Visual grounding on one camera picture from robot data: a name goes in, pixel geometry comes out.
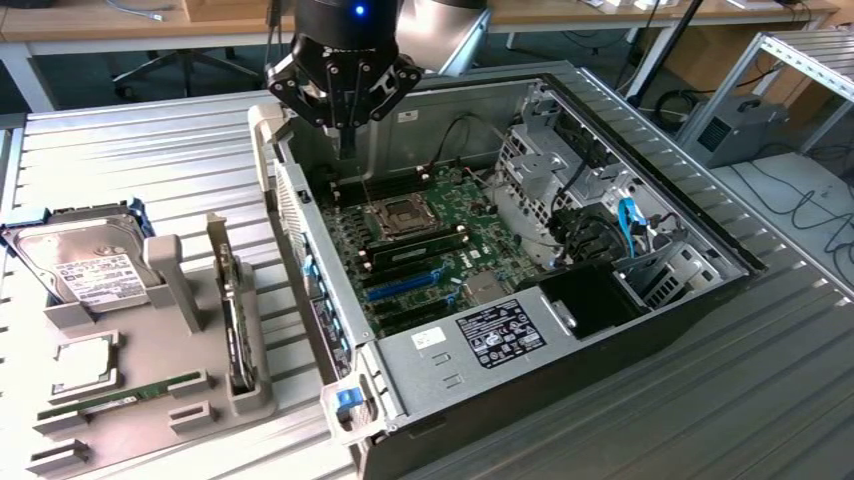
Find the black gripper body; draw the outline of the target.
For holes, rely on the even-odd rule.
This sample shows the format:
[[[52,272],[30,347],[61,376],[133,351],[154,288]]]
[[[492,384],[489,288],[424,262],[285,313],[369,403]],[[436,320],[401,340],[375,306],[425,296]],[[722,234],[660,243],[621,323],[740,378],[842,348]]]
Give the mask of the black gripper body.
[[[372,87],[393,65],[395,1],[295,3],[292,59],[317,89],[343,97]]]

